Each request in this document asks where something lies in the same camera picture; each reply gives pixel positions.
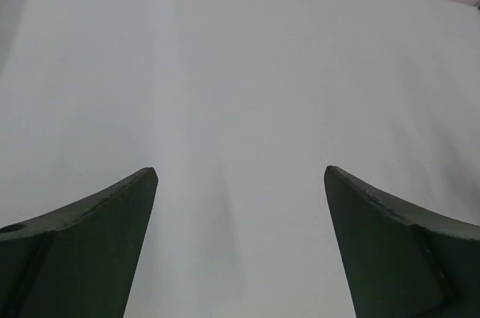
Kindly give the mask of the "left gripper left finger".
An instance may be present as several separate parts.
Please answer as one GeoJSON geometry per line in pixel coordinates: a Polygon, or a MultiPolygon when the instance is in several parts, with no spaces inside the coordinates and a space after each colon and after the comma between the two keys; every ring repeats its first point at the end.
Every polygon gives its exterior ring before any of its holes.
{"type": "Polygon", "coordinates": [[[157,186],[142,168],[1,228],[1,316],[123,317],[157,186]]]}

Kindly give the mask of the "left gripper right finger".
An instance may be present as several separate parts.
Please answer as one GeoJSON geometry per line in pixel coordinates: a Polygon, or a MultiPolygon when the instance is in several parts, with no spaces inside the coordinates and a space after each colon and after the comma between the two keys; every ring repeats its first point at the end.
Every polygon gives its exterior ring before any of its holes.
{"type": "Polygon", "coordinates": [[[357,317],[479,316],[479,226],[338,166],[326,168],[324,183],[357,317]]]}

